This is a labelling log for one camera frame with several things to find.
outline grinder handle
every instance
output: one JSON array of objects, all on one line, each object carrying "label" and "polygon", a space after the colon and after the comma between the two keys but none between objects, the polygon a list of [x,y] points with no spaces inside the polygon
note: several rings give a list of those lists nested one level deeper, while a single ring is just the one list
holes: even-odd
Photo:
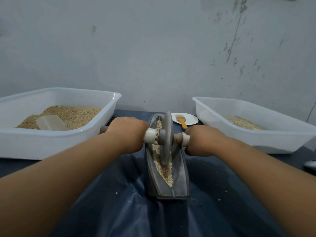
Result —
[{"label": "grinder handle", "polygon": [[[108,126],[104,126],[104,125],[101,126],[99,134],[106,132],[107,129],[108,129]],[[144,143],[157,144],[158,136],[159,136],[159,131],[157,131],[156,129],[148,129],[144,137]],[[173,143],[175,144],[179,144],[182,147],[186,147],[189,144],[189,141],[190,141],[190,136],[184,132],[182,132],[182,134],[174,134]]]}]

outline human hand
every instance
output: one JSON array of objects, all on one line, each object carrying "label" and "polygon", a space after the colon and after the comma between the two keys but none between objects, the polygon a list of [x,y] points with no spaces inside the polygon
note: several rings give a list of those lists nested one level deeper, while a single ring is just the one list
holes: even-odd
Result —
[{"label": "human hand", "polygon": [[122,149],[122,154],[132,154],[142,149],[148,128],[148,123],[143,120],[134,117],[117,117],[102,135],[111,135],[111,137],[116,138]]},{"label": "human hand", "polygon": [[217,155],[229,139],[219,129],[205,125],[194,125],[185,133],[190,135],[190,142],[185,149],[187,155]]}]

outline grain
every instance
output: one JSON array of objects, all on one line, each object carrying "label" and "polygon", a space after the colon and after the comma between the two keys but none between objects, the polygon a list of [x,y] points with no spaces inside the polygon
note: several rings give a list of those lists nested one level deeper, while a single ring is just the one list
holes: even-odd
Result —
[{"label": "grain", "polygon": [[239,118],[239,120],[229,120],[231,123],[233,123],[236,126],[248,129],[248,130],[255,130],[255,131],[262,131],[263,128],[252,123],[251,121],[245,119],[245,118],[241,118],[241,117],[237,117]]},{"label": "grain", "polygon": [[100,111],[101,109],[97,107],[54,105],[48,107],[40,115],[30,115],[17,128],[39,130],[36,124],[37,118],[45,115],[57,115],[66,124],[68,130],[74,130],[88,124]]},{"label": "grain", "polygon": [[[157,128],[156,130],[160,130],[162,128],[161,121],[158,120],[157,122]],[[160,150],[159,150],[160,145],[153,145],[153,158],[154,158],[154,163],[156,165],[156,168],[158,172],[160,173],[161,177],[164,179],[164,181],[168,184],[168,186],[171,188],[173,185],[173,179],[172,179],[172,162],[170,158],[170,162],[167,163],[166,165],[163,165],[160,162]]]}]

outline white plastic tray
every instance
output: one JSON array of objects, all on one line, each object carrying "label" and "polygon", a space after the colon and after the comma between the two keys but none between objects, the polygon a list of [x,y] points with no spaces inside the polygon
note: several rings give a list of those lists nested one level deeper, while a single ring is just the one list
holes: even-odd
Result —
[{"label": "white plastic tray", "polygon": [[[44,159],[97,135],[114,113],[120,93],[72,88],[46,88],[0,98],[0,156]],[[85,126],[71,131],[14,128],[26,117],[52,105],[92,106],[101,111]]]},{"label": "white plastic tray", "polygon": [[[268,154],[296,151],[316,136],[316,126],[279,112],[236,99],[193,97],[197,117],[205,125],[221,130]],[[240,116],[267,129],[253,131],[235,126],[223,116]]]}]

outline person's left hand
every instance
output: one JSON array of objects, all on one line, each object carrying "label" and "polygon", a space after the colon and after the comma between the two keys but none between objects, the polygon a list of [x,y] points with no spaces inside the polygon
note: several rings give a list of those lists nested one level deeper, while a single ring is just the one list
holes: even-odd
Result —
[{"label": "person's left hand", "polygon": [[122,154],[132,154],[142,149],[148,128],[148,123],[143,120],[134,117],[117,117],[102,135],[111,135],[116,138],[122,145]]}]

